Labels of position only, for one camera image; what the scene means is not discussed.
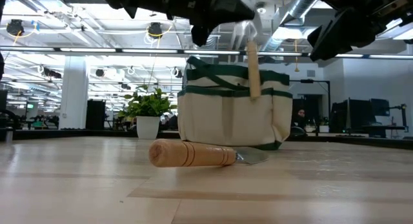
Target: canvas tote bag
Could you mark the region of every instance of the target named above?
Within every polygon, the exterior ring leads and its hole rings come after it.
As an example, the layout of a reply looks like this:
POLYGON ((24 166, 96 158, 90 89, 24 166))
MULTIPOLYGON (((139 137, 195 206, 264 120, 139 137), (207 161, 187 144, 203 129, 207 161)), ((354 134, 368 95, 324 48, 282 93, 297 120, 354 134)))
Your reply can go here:
POLYGON ((261 96, 250 99, 248 68, 188 59, 187 84, 178 93, 183 141, 277 150, 290 135, 290 77, 260 70, 261 96))

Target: wooden handle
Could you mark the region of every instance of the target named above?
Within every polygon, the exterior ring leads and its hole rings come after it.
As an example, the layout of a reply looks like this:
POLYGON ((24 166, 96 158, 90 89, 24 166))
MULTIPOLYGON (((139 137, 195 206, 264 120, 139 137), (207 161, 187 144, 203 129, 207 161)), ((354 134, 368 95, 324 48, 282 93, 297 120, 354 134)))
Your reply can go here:
POLYGON ((236 151, 230 147, 157 139, 150 146, 149 160, 157 167, 222 166, 236 162, 236 151))
POLYGON ((249 41, 247 43, 247 51, 250 97, 251 99, 257 99, 261 96, 261 79, 259 78, 257 44, 254 41, 249 41))

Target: ceiling pipe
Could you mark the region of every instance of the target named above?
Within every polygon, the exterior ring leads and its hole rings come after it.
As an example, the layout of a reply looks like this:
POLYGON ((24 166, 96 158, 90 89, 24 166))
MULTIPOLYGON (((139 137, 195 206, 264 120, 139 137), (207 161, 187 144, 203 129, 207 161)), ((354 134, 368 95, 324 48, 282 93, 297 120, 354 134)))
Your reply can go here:
MULTIPOLYGON (((274 33, 281 25, 303 26, 305 15, 317 1, 318 0, 291 0, 291 2, 289 2, 286 6, 278 8, 273 19, 274 33)), ((276 51, 281 46, 283 41, 284 39, 270 37, 261 50, 276 51)))

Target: wooden table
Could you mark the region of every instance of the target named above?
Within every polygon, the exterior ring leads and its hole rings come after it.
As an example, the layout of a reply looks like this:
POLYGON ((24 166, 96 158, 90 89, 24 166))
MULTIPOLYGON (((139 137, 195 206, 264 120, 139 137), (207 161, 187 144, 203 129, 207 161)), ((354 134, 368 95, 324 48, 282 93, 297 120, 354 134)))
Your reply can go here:
POLYGON ((0 145, 1 223, 413 223, 413 151, 287 142, 254 166, 155 168, 149 144, 0 145))

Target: potted plant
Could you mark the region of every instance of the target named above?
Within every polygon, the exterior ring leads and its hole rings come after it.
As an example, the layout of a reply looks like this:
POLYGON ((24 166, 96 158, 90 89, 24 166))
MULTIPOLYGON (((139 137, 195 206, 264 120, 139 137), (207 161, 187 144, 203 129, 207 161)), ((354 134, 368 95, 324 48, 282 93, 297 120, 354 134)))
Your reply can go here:
POLYGON ((167 97, 162 97, 160 88, 148 93, 148 85, 142 85, 147 95, 139 96, 137 92, 133 95, 125 95, 129 99, 125 111, 120 111, 119 116, 136 117, 136 131, 140 139, 155 139, 159 130, 159 121, 162 114, 168 112, 176 105, 171 105, 167 97))

